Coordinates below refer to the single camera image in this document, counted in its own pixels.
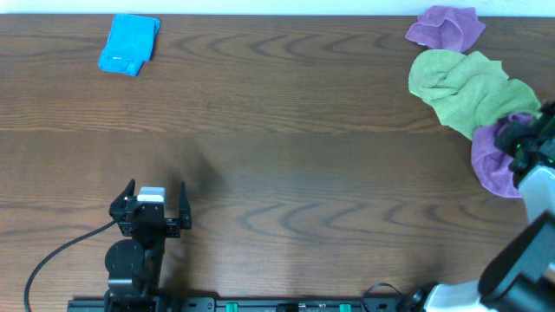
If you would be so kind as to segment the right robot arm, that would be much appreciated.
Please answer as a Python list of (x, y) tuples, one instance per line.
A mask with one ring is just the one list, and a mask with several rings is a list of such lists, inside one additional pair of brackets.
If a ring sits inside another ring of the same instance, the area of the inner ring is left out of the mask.
[(478, 281), (437, 284), (413, 295), (417, 311), (554, 312), (554, 103), (527, 125), (512, 124), (495, 146), (513, 157), (513, 184), (529, 225), (486, 267)]

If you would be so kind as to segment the purple microfiber cloth with label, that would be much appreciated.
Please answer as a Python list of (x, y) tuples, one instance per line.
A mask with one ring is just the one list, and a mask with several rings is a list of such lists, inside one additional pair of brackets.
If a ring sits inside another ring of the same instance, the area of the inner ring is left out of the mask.
[(495, 146), (495, 140), (513, 123), (528, 124), (530, 114), (509, 114), (490, 126), (478, 127), (472, 138), (471, 163), (479, 182), (490, 193), (502, 198), (519, 198), (509, 169), (513, 158)]

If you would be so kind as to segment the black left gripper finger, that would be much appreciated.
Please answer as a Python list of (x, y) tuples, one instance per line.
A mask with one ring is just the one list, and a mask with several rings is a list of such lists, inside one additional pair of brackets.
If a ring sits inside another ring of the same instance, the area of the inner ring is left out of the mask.
[(180, 219), (190, 218), (190, 205), (188, 203), (188, 199), (186, 195), (186, 186), (184, 181), (180, 183), (180, 196), (179, 196), (178, 209), (179, 209)]
[(135, 180), (131, 179), (124, 190), (115, 198), (111, 204), (112, 209), (123, 209), (125, 207), (127, 197), (134, 195)]

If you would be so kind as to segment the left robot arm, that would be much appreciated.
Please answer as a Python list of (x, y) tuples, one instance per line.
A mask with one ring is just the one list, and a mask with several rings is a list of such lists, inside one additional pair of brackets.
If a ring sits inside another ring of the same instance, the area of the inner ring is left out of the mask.
[(109, 206), (123, 240), (113, 244), (105, 256), (108, 291), (106, 311), (179, 311), (182, 301), (160, 289), (160, 273), (168, 238), (179, 238), (192, 228), (192, 213), (186, 186), (180, 184), (178, 216), (165, 216), (166, 189), (141, 187), (134, 192), (130, 180)]

